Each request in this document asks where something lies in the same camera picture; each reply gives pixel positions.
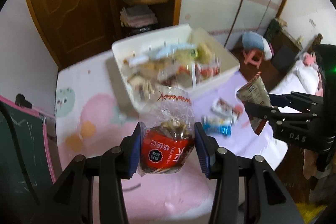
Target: purple mat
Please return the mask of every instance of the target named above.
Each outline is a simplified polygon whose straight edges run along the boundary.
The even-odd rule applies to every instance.
[[[223,98],[230,105],[243,104],[236,97],[237,90],[245,85],[247,81],[240,72],[236,72],[227,82],[220,85],[218,88],[205,92],[202,97],[193,101],[193,110],[195,113],[195,121],[201,122],[203,115],[215,115],[211,112],[212,103],[218,97]],[[219,146],[225,147],[237,156],[252,158],[254,155],[260,154],[272,139],[272,128],[266,124],[260,136],[256,135],[249,123],[247,113],[240,116],[238,123],[231,129],[231,136],[226,137],[220,133],[213,133],[210,136],[214,137]]]

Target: plastic bag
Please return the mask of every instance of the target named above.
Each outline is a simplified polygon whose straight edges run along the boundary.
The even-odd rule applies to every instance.
[[[255,77],[237,91],[237,97],[243,104],[245,102],[251,102],[259,105],[271,106],[268,92],[260,74],[261,72],[258,72]],[[251,127],[257,135],[260,135],[266,122],[266,119],[250,117]]]
[[[188,94],[167,86],[159,92],[158,100],[140,114],[140,175],[175,173],[194,148],[194,113]]]
[[[199,84],[204,80],[211,79],[221,73],[221,62],[215,58],[209,64],[195,64],[196,82]]]

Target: blue snack package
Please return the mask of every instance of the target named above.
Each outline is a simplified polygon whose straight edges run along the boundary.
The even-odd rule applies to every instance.
[[[226,136],[231,136],[231,123],[231,118],[202,117],[202,125],[205,133],[221,133]]]

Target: red label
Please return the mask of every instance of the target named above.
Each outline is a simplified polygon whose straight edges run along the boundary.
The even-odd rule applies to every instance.
[[[181,166],[193,144],[193,140],[174,141],[150,130],[143,139],[141,154],[147,166],[166,169]]]

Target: chalkboard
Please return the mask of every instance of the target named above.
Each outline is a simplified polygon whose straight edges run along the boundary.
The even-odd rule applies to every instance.
[[[29,223],[53,184],[44,124],[43,117],[0,96],[0,220],[5,220],[1,223]]]

